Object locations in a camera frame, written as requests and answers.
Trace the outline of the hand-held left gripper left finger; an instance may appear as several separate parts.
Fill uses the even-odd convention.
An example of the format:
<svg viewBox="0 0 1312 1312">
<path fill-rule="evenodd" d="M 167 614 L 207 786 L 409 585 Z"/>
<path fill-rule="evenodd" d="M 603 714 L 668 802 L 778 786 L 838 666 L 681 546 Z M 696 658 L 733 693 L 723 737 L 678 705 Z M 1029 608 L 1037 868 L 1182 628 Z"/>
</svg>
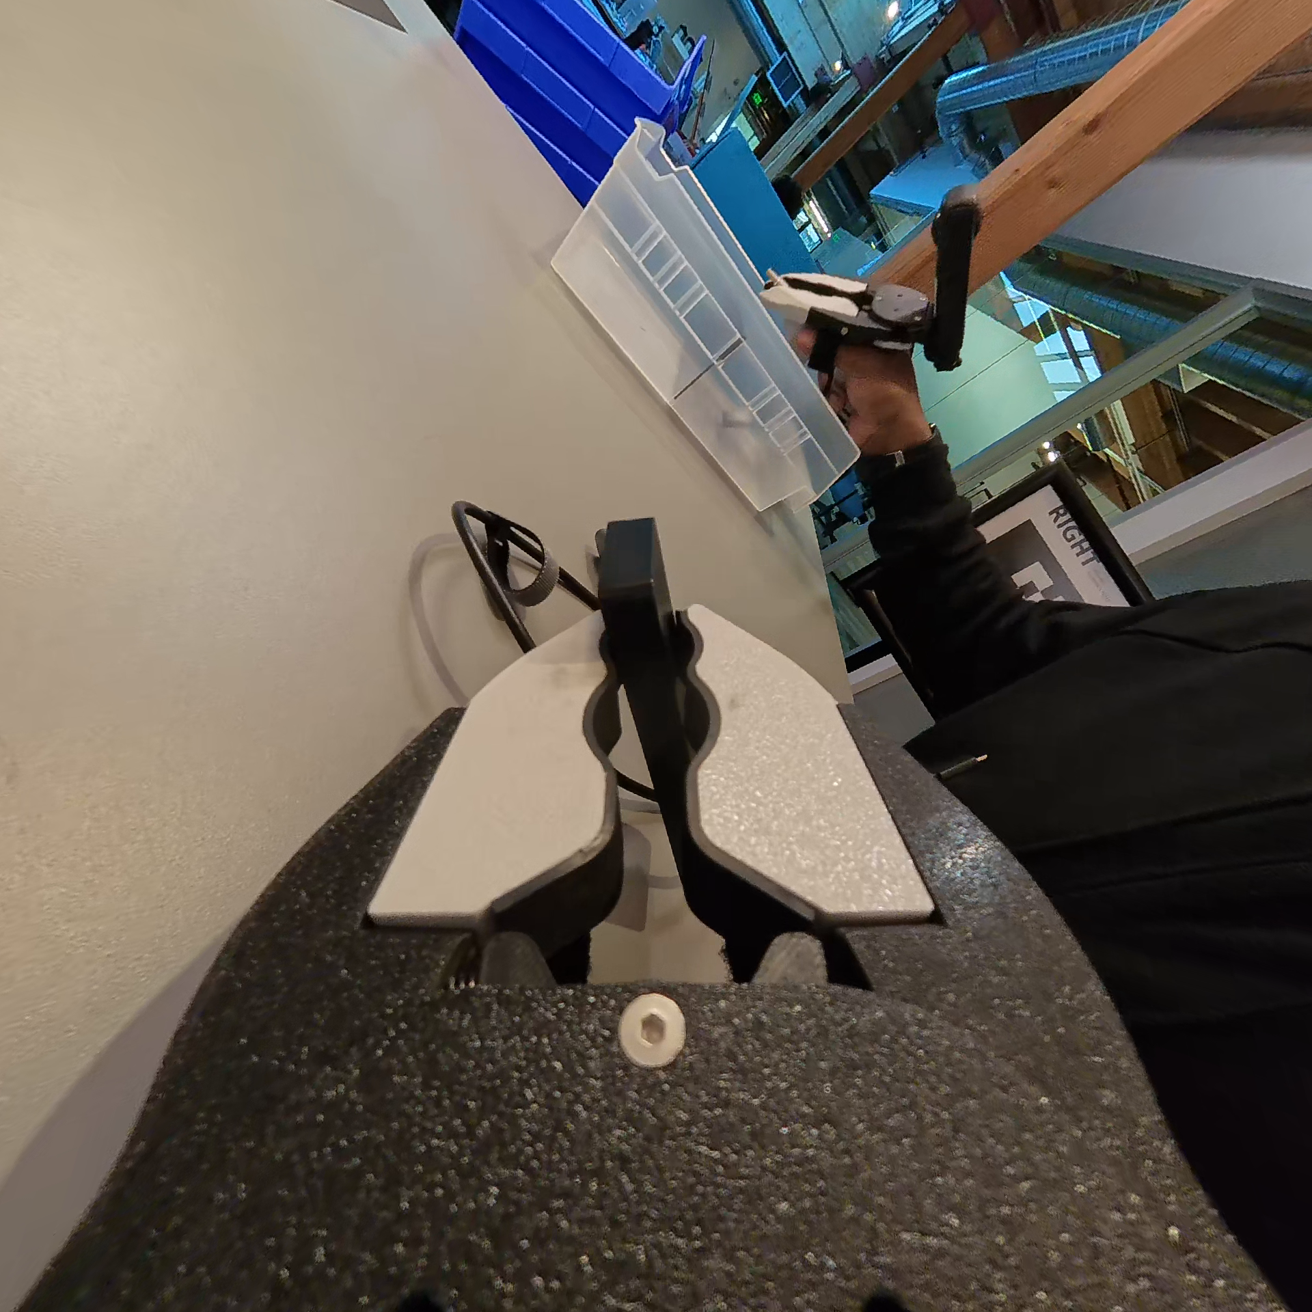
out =
<svg viewBox="0 0 1312 1312">
<path fill-rule="evenodd" d="M 495 675 L 465 710 L 368 906 L 386 928 L 498 931 L 533 895 L 602 875 L 617 838 L 606 731 L 615 674 L 592 612 Z"/>
</svg>

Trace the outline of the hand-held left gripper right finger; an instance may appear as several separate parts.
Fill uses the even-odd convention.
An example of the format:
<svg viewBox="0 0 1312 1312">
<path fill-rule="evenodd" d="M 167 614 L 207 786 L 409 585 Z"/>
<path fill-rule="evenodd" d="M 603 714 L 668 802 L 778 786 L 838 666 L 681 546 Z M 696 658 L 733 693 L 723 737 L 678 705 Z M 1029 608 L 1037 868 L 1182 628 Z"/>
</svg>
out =
<svg viewBox="0 0 1312 1312">
<path fill-rule="evenodd" d="M 830 692 L 703 604 L 682 621 L 707 722 L 688 776 L 699 849 L 817 931 L 931 921 L 935 901 Z"/>
</svg>

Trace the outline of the clear plastic storage box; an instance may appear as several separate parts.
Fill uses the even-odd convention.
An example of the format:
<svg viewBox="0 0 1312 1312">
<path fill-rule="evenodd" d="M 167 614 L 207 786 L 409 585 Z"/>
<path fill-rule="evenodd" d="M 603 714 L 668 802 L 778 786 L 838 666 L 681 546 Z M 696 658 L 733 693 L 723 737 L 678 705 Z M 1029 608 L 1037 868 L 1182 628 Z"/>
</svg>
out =
<svg viewBox="0 0 1312 1312">
<path fill-rule="evenodd" d="M 638 118 L 551 265 L 759 511 L 815 503 L 857 447 L 666 131 Z"/>
</svg>

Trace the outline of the slim grey USB hub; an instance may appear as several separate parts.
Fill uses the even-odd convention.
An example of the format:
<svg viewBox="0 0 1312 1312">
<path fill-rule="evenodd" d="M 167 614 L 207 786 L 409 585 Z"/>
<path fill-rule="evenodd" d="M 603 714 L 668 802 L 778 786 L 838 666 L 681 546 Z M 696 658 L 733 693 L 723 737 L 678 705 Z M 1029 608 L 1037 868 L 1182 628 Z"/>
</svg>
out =
<svg viewBox="0 0 1312 1312">
<path fill-rule="evenodd" d="M 617 660 L 651 779 L 637 787 L 626 776 L 621 782 L 658 805 L 675 865 L 684 869 L 693 853 L 688 783 L 708 738 L 711 711 L 692 685 L 694 638 L 671 599 L 656 522 L 619 520 L 606 526 L 595 592 L 558 566 L 528 528 L 466 500 L 453 505 L 451 517 L 494 612 L 522 652 L 535 641 L 520 611 L 539 606 L 558 587 L 600 614 L 606 651 Z"/>
</svg>

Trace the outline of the grey desk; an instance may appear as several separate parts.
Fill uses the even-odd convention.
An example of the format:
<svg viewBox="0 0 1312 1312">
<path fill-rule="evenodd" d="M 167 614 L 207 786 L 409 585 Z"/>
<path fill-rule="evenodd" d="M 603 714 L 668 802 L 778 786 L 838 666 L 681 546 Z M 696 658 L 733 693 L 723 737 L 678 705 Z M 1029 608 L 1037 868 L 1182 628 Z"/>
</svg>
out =
<svg viewBox="0 0 1312 1312">
<path fill-rule="evenodd" d="M 759 515 L 551 271 L 580 205 L 421 3 L 3 3 L 3 1309 L 222 943 L 514 659 L 470 500 L 848 700 Z"/>
</svg>

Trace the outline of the person's right hand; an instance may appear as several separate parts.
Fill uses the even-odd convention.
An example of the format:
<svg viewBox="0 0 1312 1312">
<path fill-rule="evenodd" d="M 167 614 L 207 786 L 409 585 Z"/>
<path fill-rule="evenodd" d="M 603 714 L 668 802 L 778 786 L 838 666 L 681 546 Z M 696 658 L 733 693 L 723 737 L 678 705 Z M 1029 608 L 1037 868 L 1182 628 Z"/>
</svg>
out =
<svg viewBox="0 0 1312 1312">
<path fill-rule="evenodd" d="M 906 455 L 936 436 L 908 351 L 842 346 L 834 358 L 828 402 L 861 457 Z"/>
</svg>

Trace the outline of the wooden beam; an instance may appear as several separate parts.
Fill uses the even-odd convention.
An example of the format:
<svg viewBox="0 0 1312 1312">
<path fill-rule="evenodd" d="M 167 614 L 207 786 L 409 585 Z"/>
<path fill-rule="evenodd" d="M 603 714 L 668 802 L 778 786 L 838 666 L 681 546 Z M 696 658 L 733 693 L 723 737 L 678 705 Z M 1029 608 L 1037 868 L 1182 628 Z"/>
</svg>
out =
<svg viewBox="0 0 1312 1312">
<path fill-rule="evenodd" d="M 984 108 L 938 122 L 977 179 L 971 290 L 1058 238 L 1309 295 L 1309 127 L 1197 129 L 1255 115 L 1262 75 L 1309 44 L 1309 3 L 1186 4 L 995 168 L 971 131 Z"/>
</svg>

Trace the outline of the framed black sign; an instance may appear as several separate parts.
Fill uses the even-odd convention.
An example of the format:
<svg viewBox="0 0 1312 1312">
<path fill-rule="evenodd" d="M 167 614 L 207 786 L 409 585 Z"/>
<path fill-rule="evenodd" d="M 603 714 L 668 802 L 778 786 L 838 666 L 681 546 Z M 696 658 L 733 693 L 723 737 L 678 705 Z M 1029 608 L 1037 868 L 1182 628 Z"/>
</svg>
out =
<svg viewBox="0 0 1312 1312">
<path fill-rule="evenodd" d="M 980 503 L 972 524 L 992 562 L 1032 603 L 1140 607 L 1154 593 L 1063 462 Z"/>
</svg>

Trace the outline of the nested blue bin stack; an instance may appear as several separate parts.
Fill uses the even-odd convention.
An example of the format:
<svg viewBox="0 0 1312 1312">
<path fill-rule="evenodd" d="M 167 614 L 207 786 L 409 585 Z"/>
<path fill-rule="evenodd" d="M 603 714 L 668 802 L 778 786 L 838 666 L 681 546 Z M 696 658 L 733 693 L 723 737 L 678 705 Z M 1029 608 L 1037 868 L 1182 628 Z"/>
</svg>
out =
<svg viewBox="0 0 1312 1312">
<path fill-rule="evenodd" d="M 465 2 L 454 38 L 580 205 L 640 120 L 679 130 L 708 49 L 668 82 L 574 2 Z"/>
</svg>

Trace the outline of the person's black torso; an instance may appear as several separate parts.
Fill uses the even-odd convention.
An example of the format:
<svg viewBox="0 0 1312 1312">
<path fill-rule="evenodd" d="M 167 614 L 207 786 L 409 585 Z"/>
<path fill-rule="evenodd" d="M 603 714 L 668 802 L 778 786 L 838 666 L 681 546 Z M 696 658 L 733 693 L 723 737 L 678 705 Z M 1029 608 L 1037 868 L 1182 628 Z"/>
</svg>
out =
<svg viewBox="0 0 1312 1312">
<path fill-rule="evenodd" d="M 1309 1309 L 1309 582 L 1132 608 L 908 748 L 1058 910 L 1222 1219 Z"/>
</svg>

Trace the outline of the silver air duct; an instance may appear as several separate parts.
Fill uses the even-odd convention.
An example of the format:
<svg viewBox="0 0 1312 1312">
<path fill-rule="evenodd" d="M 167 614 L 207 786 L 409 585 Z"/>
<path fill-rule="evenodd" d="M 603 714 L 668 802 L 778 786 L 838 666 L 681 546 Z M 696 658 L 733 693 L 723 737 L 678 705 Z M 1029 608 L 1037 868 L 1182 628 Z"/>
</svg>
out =
<svg viewBox="0 0 1312 1312">
<path fill-rule="evenodd" d="M 1118 17 L 1028 45 L 990 64 L 953 74 L 938 92 L 935 114 L 949 123 L 980 110 L 1088 86 L 1159 32 L 1186 2 L 1139 6 Z"/>
</svg>

